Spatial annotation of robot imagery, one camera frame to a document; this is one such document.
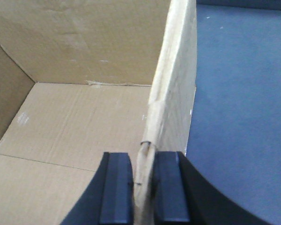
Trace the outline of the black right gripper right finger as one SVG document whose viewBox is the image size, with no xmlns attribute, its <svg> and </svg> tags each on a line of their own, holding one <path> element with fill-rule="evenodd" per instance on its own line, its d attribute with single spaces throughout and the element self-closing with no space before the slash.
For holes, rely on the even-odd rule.
<svg viewBox="0 0 281 225">
<path fill-rule="evenodd" d="M 212 186 L 179 151 L 159 151 L 154 161 L 156 225 L 263 225 Z"/>
</svg>

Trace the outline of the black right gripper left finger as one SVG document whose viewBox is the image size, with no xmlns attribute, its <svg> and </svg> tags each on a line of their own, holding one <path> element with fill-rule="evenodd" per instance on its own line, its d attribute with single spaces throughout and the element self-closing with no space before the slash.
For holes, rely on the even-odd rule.
<svg viewBox="0 0 281 225">
<path fill-rule="evenodd" d="M 103 154 L 93 179 L 61 224 L 133 224 L 133 172 L 127 153 Z"/>
</svg>

